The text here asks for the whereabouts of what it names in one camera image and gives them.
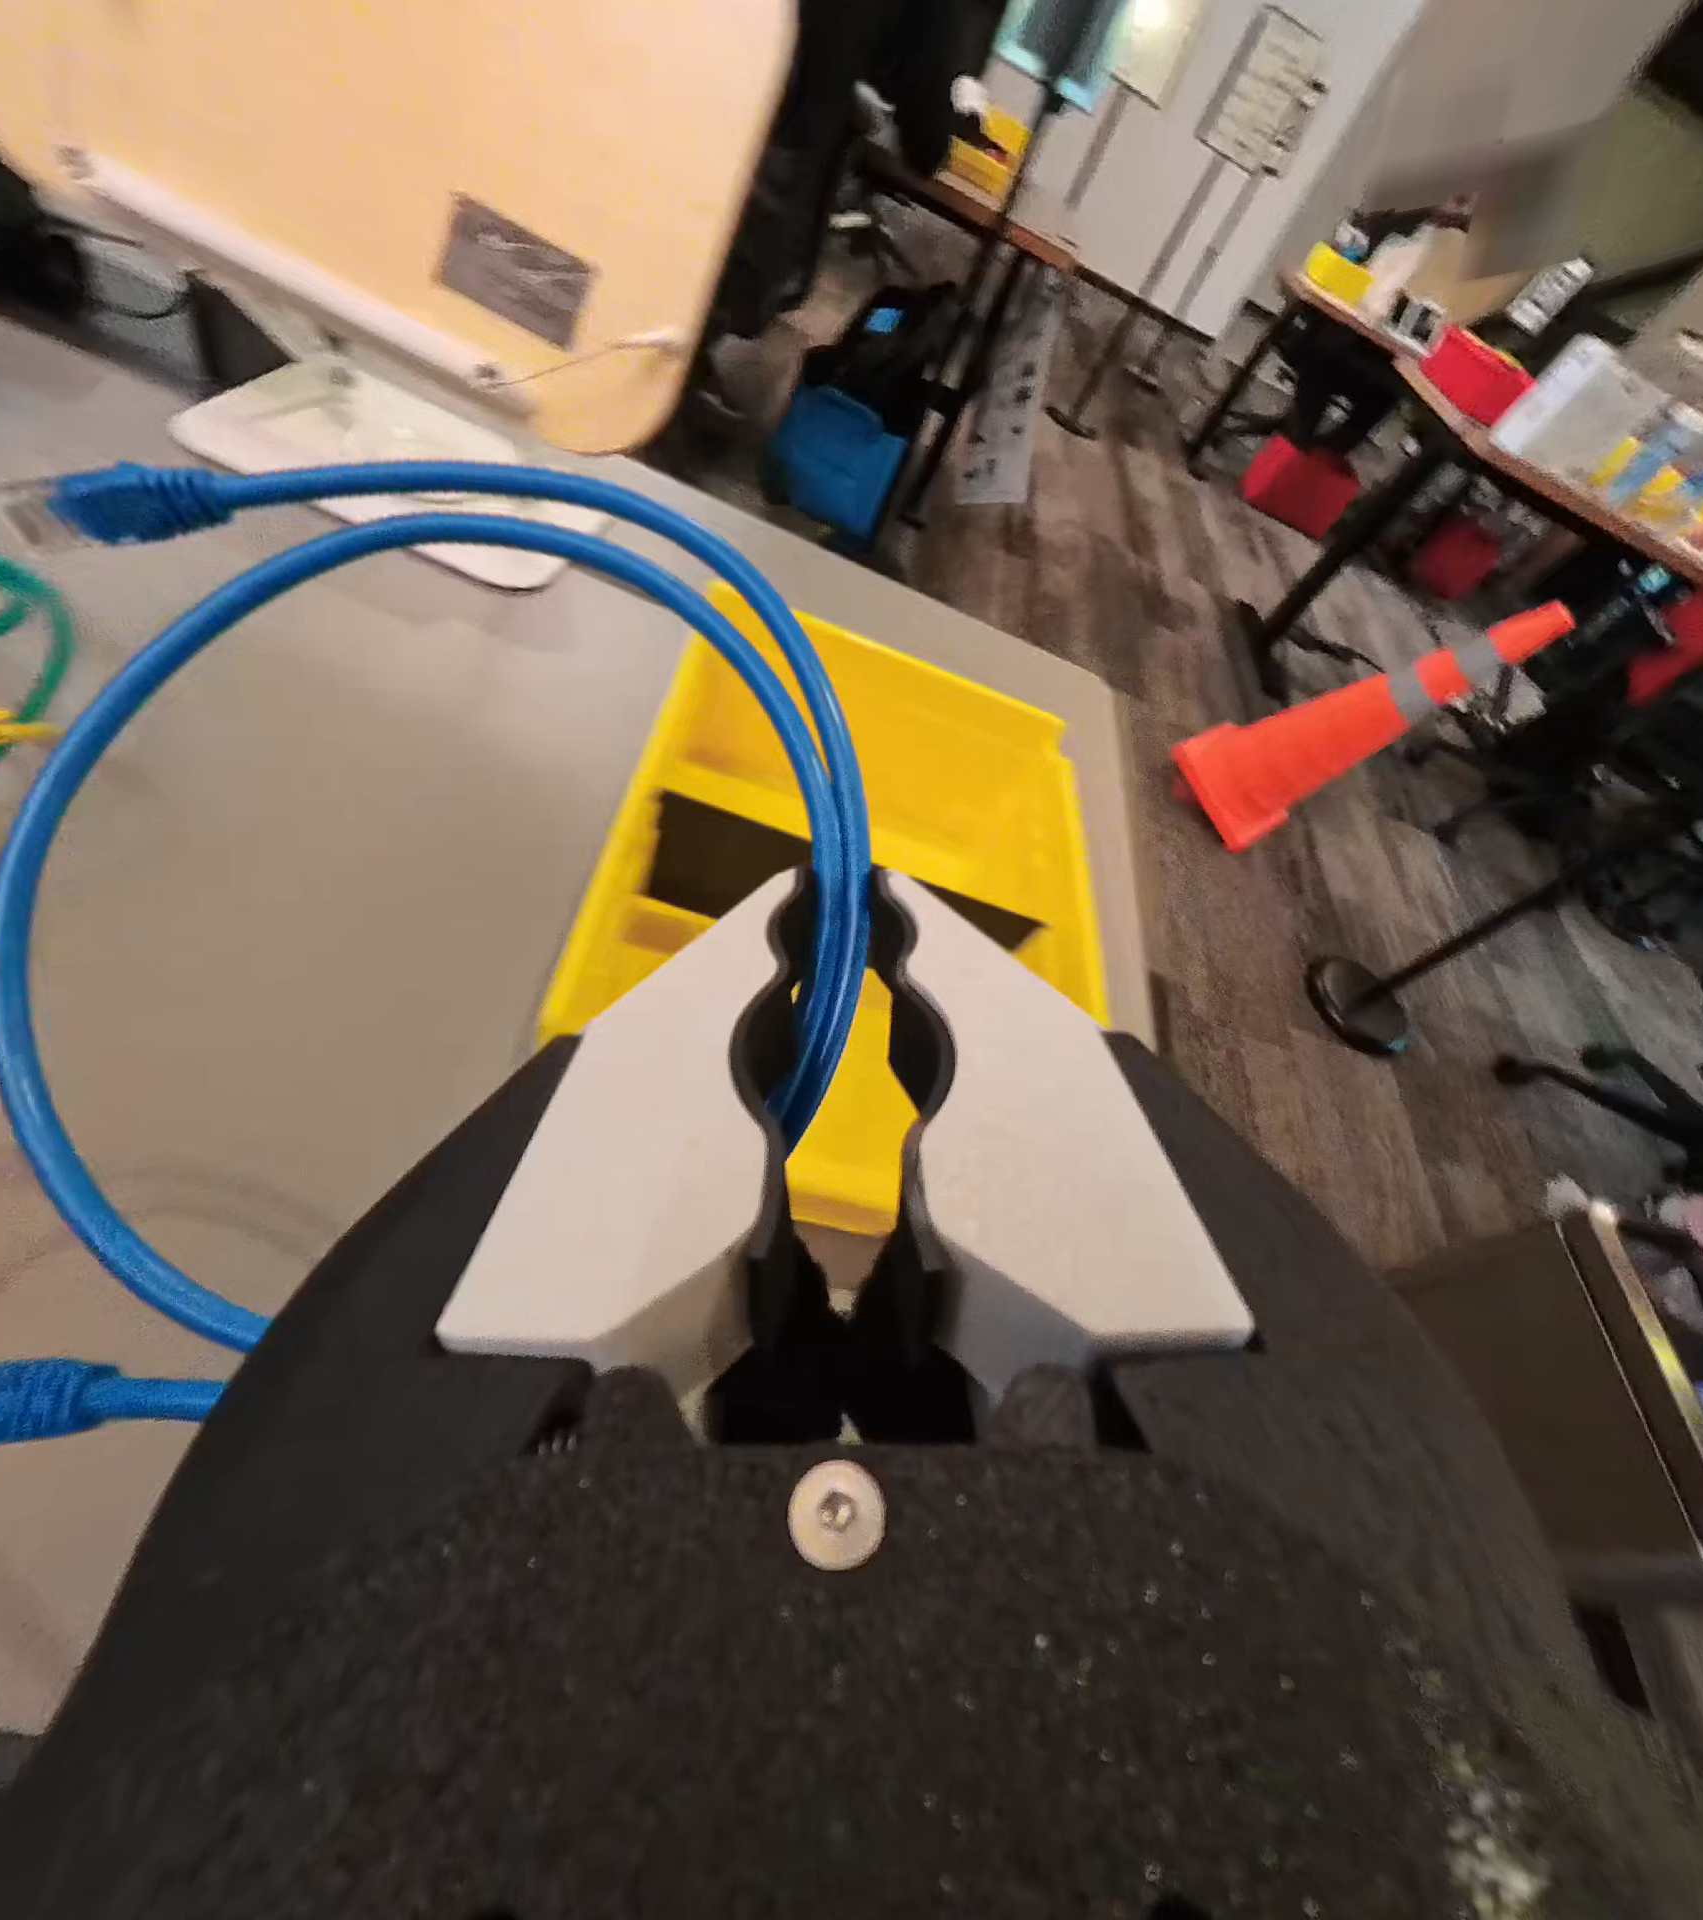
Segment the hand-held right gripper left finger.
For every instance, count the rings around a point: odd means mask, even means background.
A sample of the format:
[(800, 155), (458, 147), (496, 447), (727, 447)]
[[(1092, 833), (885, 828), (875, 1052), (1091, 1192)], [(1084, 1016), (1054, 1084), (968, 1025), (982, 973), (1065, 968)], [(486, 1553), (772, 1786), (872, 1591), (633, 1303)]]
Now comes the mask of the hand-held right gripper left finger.
[(748, 1350), (784, 1157), (736, 1038), (790, 984), (775, 922), (800, 894), (768, 879), (583, 1025), (438, 1312), (445, 1355), (721, 1373)]

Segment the wooden board with white rail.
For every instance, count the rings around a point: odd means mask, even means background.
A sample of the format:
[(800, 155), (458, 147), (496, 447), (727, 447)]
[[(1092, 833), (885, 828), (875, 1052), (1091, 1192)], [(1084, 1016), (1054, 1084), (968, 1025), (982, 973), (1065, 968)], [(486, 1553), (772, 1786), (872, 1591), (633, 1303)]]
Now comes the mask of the wooden board with white rail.
[(631, 453), (792, 53), (797, 5), (0, 5), (0, 159), (300, 347)]

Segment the black bin divider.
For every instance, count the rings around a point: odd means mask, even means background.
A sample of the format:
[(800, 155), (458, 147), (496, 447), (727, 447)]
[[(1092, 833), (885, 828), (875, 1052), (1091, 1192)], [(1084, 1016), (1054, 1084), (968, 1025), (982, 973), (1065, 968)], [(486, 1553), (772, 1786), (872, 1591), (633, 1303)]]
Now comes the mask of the black bin divider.
[[(772, 873), (802, 867), (810, 867), (810, 838), (669, 790), (658, 800), (658, 841), (640, 894), (719, 922)], [(1009, 904), (972, 898), (921, 873), (912, 879), (1012, 954), (1054, 932), (1054, 922)]]

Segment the metal edged case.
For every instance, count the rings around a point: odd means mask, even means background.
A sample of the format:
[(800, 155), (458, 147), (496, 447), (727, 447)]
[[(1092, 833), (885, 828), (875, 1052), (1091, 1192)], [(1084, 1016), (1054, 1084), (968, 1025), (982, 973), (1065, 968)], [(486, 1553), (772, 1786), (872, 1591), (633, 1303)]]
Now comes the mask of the metal edged case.
[(1703, 1251), (1606, 1202), (1555, 1228), (1609, 1355), (1569, 1424), (1572, 1582), (1703, 1607)]

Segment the black round floor stand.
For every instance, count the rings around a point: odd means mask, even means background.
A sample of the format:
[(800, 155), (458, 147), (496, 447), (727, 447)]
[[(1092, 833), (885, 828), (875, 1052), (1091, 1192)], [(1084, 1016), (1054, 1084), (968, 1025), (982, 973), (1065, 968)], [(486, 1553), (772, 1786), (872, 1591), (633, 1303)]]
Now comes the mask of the black round floor stand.
[(1406, 988), (1446, 968), (1452, 961), (1485, 949), (1519, 922), (1559, 904), (1569, 880), (1572, 871), (1523, 890), (1519, 898), (1481, 915), (1460, 932), (1452, 932), (1446, 939), (1439, 939), (1438, 946), (1424, 949), (1420, 954), (1391, 973), (1366, 968), (1351, 954), (1316, 954), (1302, 977), (1306, 1000), (1318, 1016), (1318, 1024), (1343, 1048), (1366, 1052), (1370, 1061), (1393, 1061), (1406, 1052), (1412, 1043), (1412, 1024), (1402, 1009)]

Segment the orange striped traffic cone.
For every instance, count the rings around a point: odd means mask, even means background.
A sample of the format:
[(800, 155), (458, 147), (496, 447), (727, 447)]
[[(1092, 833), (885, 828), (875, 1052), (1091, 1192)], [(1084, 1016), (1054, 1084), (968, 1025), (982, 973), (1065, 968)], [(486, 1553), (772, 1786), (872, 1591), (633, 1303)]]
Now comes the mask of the orange striped traffic cone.
[(1253, 727), (1186, 735), (1173, 743), (1173, 793), (1202, 811), (1226, 850), (1247, 850), (1274, 833), (1294, 802), (1402, 743), (1416, 727), (1464, 707), (1500, 672), (1523, 668), (1572, 636), (1575, 626), (1572, 608), (1552, 602)]

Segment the red box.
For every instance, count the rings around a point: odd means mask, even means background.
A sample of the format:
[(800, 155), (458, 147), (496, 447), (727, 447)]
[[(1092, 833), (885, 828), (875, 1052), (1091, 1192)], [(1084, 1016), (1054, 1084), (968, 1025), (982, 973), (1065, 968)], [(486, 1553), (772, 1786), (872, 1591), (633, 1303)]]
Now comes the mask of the red box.
[(1363, 481), (1343, 453), (1294, 447), (1283, 434), (1261, 439), (1238, 481), (1246, 508), (1318, 543), (1333, 537), (1361, 494)]

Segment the red plastic bin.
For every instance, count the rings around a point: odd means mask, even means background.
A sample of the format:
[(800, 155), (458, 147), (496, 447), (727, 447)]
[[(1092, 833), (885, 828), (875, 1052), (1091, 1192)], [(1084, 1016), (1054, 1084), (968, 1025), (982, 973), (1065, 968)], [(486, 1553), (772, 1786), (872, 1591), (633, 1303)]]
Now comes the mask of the red plastic bin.
[(1453, 412), (1485, 429), (1498, 425), (1535, 385), (1519, 357), (1460, 324), (1444, 327), (1416, 372)]

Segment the blue storage box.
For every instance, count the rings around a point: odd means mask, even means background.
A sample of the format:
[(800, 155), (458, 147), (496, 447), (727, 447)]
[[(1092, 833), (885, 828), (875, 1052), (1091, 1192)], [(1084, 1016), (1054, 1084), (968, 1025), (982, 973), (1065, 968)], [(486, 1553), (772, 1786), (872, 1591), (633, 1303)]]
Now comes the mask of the blue storage box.
[(862, 398), (800, 382), (763, 453), (763, 494), (867, 548), (909, 448)]

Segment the wooden work table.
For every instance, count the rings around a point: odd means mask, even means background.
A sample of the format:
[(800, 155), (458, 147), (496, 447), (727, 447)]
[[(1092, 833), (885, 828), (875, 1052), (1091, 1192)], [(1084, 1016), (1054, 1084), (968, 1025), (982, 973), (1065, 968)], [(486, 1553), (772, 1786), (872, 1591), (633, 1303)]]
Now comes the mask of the wooden work table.
[(1285, 592), (1274, 612), (1253, 612), (1238, 605), (1238, 636), (1247, 647), (1256, 681), (1273, 710), (1291, 702), (1291, 679), (1283, 647), (1329, 656), (1329, 641), (1306, 628), (1310, 608), (1318, 596), (1356, 564), (1398, 517), (1406, 513), (1412, 495), (1439, 472), (1464, 468), (1516, 504), (1566, 534), (1581, 537), (1589, 548), (1609, 551), (1624, 570), (1661, 570), (1666, 576), (1703, 588), (1703, 534), (1693, 519), (1655, 522), (1630, 513), (1625, 504), (1609, 499), (1580, 477), (1555, 472), (1523, 448), (1498, 439), (1500, 422), (1525, 410), (1525, 398), (1505, 412), (1492, 429), (1453, 412), (1416, 372), (1424, 355), (1398, 355), (1393, 378), (1402, 404), (1412, 414), (1412, 453), (1393, 468), (1391, 481), (1366, 490), (1333, 537), (1321, 540), (1318, 560)]

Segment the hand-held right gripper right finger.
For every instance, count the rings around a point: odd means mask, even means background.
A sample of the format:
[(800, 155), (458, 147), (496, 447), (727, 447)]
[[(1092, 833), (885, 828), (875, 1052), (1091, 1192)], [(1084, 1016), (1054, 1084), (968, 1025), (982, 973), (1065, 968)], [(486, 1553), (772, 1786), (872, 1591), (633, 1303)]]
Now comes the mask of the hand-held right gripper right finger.
[(1253, 1306), (1109, 1032), (930, 888), (875, 871), (889, 1068), (912, 1105), (867, 1346), (1000, 1403), (1034, 1366), (1242, 1355)]

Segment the yellow plastic bin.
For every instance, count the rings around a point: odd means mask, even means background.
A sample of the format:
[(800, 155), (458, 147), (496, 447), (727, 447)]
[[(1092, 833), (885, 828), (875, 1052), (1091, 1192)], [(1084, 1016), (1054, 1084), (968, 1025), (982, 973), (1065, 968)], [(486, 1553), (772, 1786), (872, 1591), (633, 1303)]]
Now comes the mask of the yellow plastic bin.
[[(848, 711), (875, 863), (1054, 922), (1016, 960), (1107, 1024), (1100, 910), (1081, 782), (1062, 751), (1065, 723), (805, 612), (797, 623)], [(640, 894), (669, 790), (810, 838), (772, 723), (694, 632), (543, 993), (538, 1048), (583, 1029), (717, 925)], [(912, 1105), (892, 1076), (889, 1040), (892, 996), (867, 973), (836, 1084), (790, 1161), (802, 1225), (867, 1238), (893, 1228)]]

